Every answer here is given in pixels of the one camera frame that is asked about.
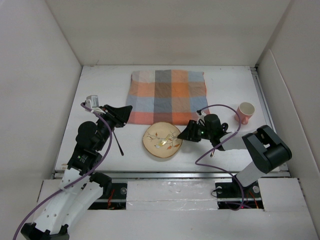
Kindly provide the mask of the beige floral ceramic plate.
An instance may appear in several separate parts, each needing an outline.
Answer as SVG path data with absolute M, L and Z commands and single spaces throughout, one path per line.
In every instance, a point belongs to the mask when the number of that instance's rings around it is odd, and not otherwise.
M 178 138 L 180 133 L 180 130 L 171 123 L 157 122 L 145 131 L 142 143 L 153 156 L 170 158 L 182 146 L 183 140 Z

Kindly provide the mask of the black metal fork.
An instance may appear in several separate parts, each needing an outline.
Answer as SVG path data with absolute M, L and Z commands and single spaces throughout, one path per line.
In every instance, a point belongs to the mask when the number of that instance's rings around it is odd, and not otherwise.
M 115 138 L 115 140 L 116 140 L 116 143 L 117 143 L 117 146 L 118 146 L 118 149 L 119 149 L 119 152 L 120 152 L 121 156 L 124 156 L 123 149 L 122 149 L 122 147 L 121 147 L 121 145 L 120 145 L 120 143 L 119 143 L 119 141 L 118 141 L 118 138 L 117 138 L 117 136 L 116 136 L 115 131 L 113 130 L 112 133 L 113 133 L 113 136 L 114 136 L 114 138 Z

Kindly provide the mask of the checkered orange blue cloth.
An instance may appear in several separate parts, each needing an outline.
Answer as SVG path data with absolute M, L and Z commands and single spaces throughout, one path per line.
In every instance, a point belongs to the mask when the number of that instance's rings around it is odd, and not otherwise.
M 204 73 L 180 69 L 133 71 L 126 104 L 132 106 L 130 124 L 167 122 L 186 126 L 189 120 L 198 119 L 198 110 L 208 105 Z

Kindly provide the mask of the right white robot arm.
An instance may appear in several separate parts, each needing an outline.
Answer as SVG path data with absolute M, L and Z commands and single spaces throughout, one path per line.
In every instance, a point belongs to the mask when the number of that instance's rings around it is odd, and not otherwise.
M 223 151 L 220 139 L 228 134 L 228 127 L 216 114 L 202 114 L 197 121 L 190 120 L 177 138 L 196 143 L 209 140 L 215 149 Z M 290 148 L 268 125 L 244 135 L 242 140 L 252 162 L 235 175 L 237 181 L 231 184 L 231 191 L 237 197 L 243 197 L 251 184 L 292 158 Z

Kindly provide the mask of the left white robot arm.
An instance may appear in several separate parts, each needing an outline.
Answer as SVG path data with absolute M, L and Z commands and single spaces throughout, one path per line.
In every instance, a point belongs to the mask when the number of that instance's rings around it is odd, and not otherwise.
M 75 138 L 76 145 L 67 163 L 59 189 L 38 204 L 46 204 L 33 222 L 22 222 L 21 234 L 27 240 L 68 240 L 71 227 L 98 198 L 112 194 L 111 177 L 97 172 L 106 158 L 100 151 L 111 145 L 115 128 L 124 127 L 133 107 L 104 105 L 96 109 L 81 106 L 94 114 L 97 122 L 83 122 Z

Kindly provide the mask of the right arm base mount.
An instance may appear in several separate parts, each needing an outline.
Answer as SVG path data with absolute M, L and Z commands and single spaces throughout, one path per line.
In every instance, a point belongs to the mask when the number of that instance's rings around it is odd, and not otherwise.
M 219 209 L 236 210 L 241 204 L 241 209 L 264 209 L 257 181 L 243 188 L 243 196 L 237 183 L 216 182 L 215 189 L 211 192 L 211 195 L 217 199 Z

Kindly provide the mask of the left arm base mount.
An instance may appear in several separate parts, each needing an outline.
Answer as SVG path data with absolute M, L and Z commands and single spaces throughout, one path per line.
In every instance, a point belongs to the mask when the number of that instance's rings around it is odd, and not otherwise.
M 127 183 L 112 183 L 111 190 L 104 193 L 89 210 L 125 210 L 127 203 Z

